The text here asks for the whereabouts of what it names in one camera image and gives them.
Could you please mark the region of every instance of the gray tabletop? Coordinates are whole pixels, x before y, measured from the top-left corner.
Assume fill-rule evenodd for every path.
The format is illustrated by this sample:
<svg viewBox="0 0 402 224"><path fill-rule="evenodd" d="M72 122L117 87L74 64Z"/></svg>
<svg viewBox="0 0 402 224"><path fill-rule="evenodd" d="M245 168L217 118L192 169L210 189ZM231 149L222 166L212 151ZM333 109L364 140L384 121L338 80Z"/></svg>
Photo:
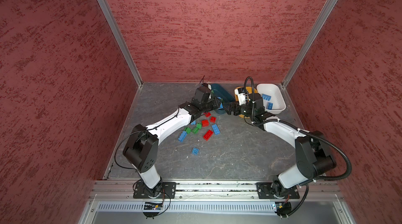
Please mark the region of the gray tabletop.
<svg viewBox="0 0 402 224"><path fill-rule="evenodd" d="M242 84L222 86L234 94L234 88ZM195 83L145 83L125 136L135 125L155 123L173 113L180 104L190 102L196 88ZM279 137L246 124L239 116L211 113L217 118L219 135L214 134L205 141L203 136L212 127L203 127L197 134L188 134L182 143L178 136L183 127L159 145L155 166L163 179L269 180L294 165L294 148ZM289 104L277 116L297 125ZM197 122L203 119L206 117L201 116ZM122 154L124 145L125 142L117 150L116 159L120 165L130 167ZM197 156L191 153L193 147L199 149ZM138 179L139 176L134 170L113 163L109 178Z"/></svg>

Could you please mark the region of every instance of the square blue brick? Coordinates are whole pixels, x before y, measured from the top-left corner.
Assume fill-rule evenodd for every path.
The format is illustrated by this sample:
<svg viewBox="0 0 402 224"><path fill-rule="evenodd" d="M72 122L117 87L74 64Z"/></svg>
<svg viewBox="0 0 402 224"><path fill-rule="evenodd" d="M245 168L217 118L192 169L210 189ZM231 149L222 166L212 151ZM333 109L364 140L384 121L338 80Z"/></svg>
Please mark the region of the square blue brick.
<svg viewBox="0 0 402 224"><path fill-rule="evenodd" d="M218 134L221 133L221 131L219 131L219 128L218 128L218 126L217 126L216 124L215 124L215 125L212 125L212 129L214 130L215 135L218 135Z"/></svg>
<svg viewBox="0 0 402 224"><path fill-rule="evenodd" d="M198 155L198 151L199 151L199 149L193 147L193 150L191 151L191 153L194 155Z"/></svg>
<svg viewBox="0 0 402 224"><path fill-rule="evenodd" d="M218 109L223 109L223 108L224 108L224 106L223 106L222 103L221 103L221 105L219 106Z"/></svg>
<svg viewBox="0 0 402 224"><path fill-rule="evenodd" d="M261 96L263 97L264 100L268 100L268 101L271 100L271 96L269 96L269 95L262 94Z"/></svg>
<svg viewBox="0 0 402 224"><path fill-rule="evenodd" d="M187 136L187 132L183 131L178 137L178 141L183 142L184 138Z"/></svg>

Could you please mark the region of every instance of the red wall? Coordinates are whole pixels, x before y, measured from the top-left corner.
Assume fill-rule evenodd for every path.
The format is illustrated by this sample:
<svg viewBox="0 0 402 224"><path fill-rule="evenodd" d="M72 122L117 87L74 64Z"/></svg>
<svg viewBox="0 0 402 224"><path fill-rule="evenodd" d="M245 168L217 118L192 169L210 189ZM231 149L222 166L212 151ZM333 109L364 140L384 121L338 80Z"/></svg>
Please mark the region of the red wall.
<svg viewBox="0 0 402 224"><path fill-rule="evenodd" d="M108 0L144 81L281 82L326 0Z"/></svg>
<svg viewBox="0 0 402 224"><path fill-rule="evenodd" d="M401 0L339 0L288 86L304 126L350 157L358 223L402 223L401 14Z"/></svg>
<svg viewBox="0 0 402 224"><path fill-rule="evenodd" d="M135 81L96 0L0 3L0 223L76 223Z"/></svg>

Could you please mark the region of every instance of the red lego brick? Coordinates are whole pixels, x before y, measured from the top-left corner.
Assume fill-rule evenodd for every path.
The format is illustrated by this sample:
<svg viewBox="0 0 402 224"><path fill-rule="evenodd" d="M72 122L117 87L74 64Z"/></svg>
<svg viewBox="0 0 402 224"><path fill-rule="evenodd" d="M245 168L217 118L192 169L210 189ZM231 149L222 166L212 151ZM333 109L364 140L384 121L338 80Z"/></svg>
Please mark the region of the red lego brick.
<svg viewBox="0 0 402 224"><path fill-rule="evenodd" d="M207 126L209 126L208 120L203 120L203 121L201 121L201 123L202 123L202 127L207 127Z"/></svg>
<svg viewBox="0 0 402 224"><path fill-rule="evenodd" d="M208 130L207 133L204 135L204 139L208 141L208 139L212 136L213 132L211 130Z"/></svg>

